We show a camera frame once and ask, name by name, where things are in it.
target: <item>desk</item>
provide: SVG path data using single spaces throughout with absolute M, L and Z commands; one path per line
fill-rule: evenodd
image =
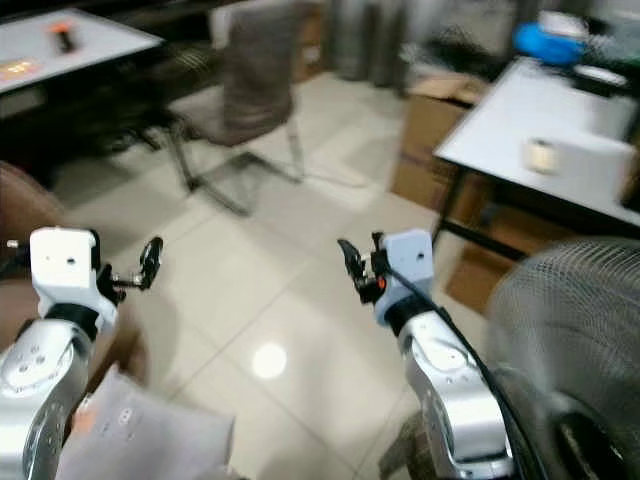
M 624 136 L 635 104 L 576 90 L 534 60 L 516 60 L 483 101 L 435 151 L 458 166 L 434 244 L 442 230 L 518 260 L 524 254 L 449 220 L 462 180 L 472 171 L 640 227 L 640 214 L 618 202 L 633 148 Z M 524 162 L 530 140 L 554 146 L 558 171 L 545 175 Z
M 61 54 L 51 25 L 70 22 L 78 49 Z M 75 9 L 38 15 L 0 25 L 0 63 L 17 59 L 36 69 L 0 79 L 0 95 L 93 65 L 127 57 L 159 46 L 162 39 Z

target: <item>table leg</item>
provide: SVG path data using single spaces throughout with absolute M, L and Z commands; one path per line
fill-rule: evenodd
M 466 168 L 456 167 L 456 171 L 453 174 L 453 178 L 451 179 L 449 191 L 447 192 L 447 198 L 445 198 L 444 205 L 442 206 L 442 210 L 440 211 L 440 218 L 438 219 L 436 228 L 431 232 L 431 243 L 434 250 L 436 247 L 436 242 L 438 241 L 438 237 L 440 236 L 440 232 L 442 231 L 447 219 L 449 218 L 451 210 L 456 204 L 458 193 L 460 192 L 460 188 L 462 187 L 462 183 L 466 174 Z

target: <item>table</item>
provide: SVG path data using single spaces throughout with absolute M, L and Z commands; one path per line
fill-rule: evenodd
M 610 99 L 576 90 L 569 79 L 533 59 L 514 61 L 434 152 L 438 159 L 459 167 L 433 232 L 434 245 L 441 231 L 448 230 L 513 260 L 525 256 L 449 219 L 468 172 L 640 227 L 640 214 L 618 201 L 634 152 L 619 139 L 635 107 L 629 98 Z M 554 174 L 526 166 L 526 146 L 535 139 L 553 145 L 558 159 Z
M 61 54 L 49 29 L 60 22 L 72 24 L 78 49 Z M 0 25 L 0 63 L 25 59 L 36 65 L 34 71 L 0 79 L 0 95 L 65 75 L 93 65 L 131 56 L 160 46 L 162 39 L 139 30 L 76 9 Z

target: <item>cardboard box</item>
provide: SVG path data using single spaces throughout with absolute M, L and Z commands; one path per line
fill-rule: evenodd
M 456 167 L 436 160 L 433 151 L 486 90 L 482 80 L 455 73 L 432 76 L 411 89 L 393 193 L 433 210 L 442 208 Z M 467 176 L 452 217 L 471 221 L 487 195 L 486 185 L 479 176 Z
M 507 207 L 496 214 L 489 227 L 489 236 L 529 255 L 574 235 L 564 227 Z M 449 278 L 446 292 L 469 308 L 485 313 L 491 293 L 515 264 L 497 253 L 469 244 Z
M 322 4 L 306 5 L 305 20 L 298 37 L 294 79 L 304 82 L 324 71 L 325 14 Z

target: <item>floor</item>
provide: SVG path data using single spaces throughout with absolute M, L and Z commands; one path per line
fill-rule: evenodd
M 362 307 L 335 240 L 430 228 L 435 213 L 386 192 L 404 103 L 325 74 L 299 88 L 309 178 L 261 178 L 251 218 L 186 195 L 166 151 L 134 147 L 68 165 L 56 193 L 96 228 L 116 269 L 154 234 L 166 242 L 152 290 L 131 293 L 148 336 L 151 389 L 237 416 L 232 463 L 264 480 L 377 478 L 377 460 L 418 409 L 394 338 Z M 283 131 L 250 148 L 288 159 Z M 192 142 L 201 165 L 219 152 Z M 485 321 L 442 293 L 460 242 L 444 234 L 435 298 L 478 348 Z

